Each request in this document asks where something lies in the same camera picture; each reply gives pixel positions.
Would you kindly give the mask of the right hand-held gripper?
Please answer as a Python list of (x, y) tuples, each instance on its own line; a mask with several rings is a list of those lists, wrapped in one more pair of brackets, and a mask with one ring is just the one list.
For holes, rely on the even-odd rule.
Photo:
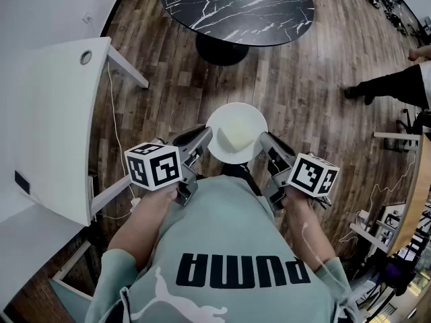
[(267, 183), (267, 200), (274, 211), (282, 209), (285, 188), (293, 187), (316, 200), (323, 208), (331, 206), (328, 197), (339, 168), (311, 154), (294, 151), (270, 132), (259, 136), (263, 151), (269, 158), (271, 177)]

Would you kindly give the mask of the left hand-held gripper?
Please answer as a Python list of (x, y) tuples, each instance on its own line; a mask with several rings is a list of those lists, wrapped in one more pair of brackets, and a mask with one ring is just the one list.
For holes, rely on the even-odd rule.
[(175, 201), (186, 206), (196, 193), (197, 175), (191, 166), (207, 149), (213, 138), (211, 127), (183, 131), (173, 145), (142, 143), (125, 151), (131, 182), (149, 191), (177, 184)]

